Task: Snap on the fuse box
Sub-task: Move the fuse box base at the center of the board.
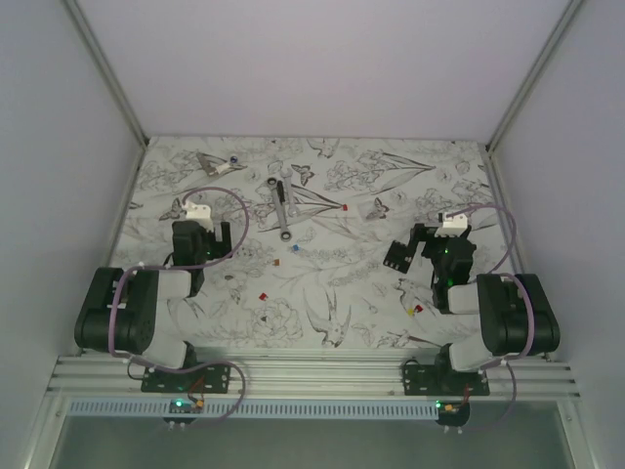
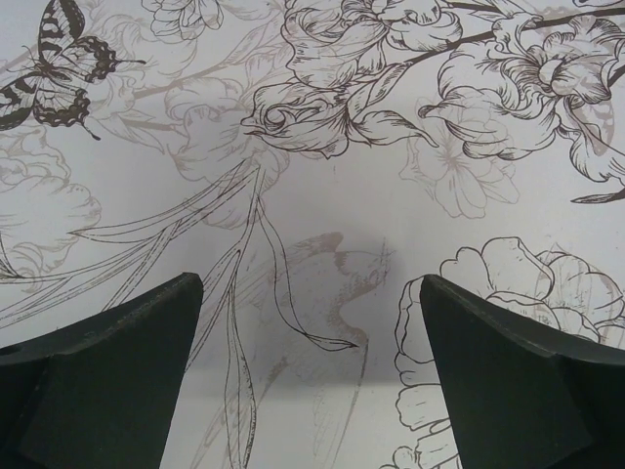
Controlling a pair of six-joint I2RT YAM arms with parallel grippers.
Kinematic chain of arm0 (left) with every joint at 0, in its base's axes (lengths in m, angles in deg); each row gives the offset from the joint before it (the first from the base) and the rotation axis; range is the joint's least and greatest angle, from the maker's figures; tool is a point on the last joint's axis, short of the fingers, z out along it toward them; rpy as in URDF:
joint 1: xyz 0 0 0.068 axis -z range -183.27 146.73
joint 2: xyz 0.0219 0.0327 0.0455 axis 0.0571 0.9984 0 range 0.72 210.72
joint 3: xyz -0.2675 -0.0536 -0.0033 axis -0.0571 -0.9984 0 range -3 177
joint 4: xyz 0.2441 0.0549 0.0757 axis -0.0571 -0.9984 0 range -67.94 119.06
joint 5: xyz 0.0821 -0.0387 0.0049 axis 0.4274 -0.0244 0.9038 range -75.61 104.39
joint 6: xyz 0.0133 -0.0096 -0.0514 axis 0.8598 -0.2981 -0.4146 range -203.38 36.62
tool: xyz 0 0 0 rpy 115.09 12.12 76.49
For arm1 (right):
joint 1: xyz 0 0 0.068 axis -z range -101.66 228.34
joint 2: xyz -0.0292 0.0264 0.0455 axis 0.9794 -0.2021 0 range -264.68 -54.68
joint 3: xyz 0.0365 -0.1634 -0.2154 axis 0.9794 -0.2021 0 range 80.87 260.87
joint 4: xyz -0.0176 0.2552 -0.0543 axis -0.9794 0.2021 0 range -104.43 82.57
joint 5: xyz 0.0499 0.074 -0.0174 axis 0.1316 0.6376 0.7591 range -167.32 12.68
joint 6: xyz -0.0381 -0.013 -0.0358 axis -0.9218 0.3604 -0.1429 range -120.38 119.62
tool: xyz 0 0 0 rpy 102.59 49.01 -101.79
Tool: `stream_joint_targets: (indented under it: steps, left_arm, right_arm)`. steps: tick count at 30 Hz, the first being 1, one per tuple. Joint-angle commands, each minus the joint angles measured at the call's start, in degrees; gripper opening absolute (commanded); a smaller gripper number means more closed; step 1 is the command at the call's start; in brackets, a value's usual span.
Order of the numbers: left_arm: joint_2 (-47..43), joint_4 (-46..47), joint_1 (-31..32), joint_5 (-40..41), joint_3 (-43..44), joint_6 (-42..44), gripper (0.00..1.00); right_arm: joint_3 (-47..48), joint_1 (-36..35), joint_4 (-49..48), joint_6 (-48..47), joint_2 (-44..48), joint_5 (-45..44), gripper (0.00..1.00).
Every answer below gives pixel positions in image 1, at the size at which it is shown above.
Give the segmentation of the black fuse box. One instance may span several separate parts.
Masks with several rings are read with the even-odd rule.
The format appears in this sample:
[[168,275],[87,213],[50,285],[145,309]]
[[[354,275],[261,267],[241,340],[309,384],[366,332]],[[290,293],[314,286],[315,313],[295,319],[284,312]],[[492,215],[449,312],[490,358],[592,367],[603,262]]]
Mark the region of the black fuse box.
[[411,266],[414,249],[394,240],[384,258],[383,264],[396,272],[406,274]]

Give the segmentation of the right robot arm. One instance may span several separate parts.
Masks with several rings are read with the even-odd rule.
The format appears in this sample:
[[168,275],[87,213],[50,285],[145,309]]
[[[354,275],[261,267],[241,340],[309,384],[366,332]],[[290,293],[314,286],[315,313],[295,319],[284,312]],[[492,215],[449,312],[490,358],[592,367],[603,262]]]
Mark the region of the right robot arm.
[[561,343],[561,330],[540,279],[534,274],[480,274],[470,279],[477,247],[468,230],[443,234],[440,227],[415,225],[409,246],[423,244],[433,265],[434,307],[456,316],[475,316],[479,330],[440,348],[433,382],[447,396],[468,382],[467,372],[527,356],[549,354]]

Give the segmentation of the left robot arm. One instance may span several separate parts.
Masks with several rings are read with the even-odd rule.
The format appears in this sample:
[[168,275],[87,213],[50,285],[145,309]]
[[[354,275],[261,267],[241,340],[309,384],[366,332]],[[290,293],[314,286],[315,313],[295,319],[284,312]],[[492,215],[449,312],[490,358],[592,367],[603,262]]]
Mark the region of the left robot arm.
[[96,270],[74,326],[81,349],[112,352],[150,366],[166,367],[164,380],[175,391],[192,390],[199,368],[187,360],[190,344],[170,330],[169,312],[199,293],[202,266],[231,254],[230,223],[210,231],[195,221],[175,222],[171,266]]

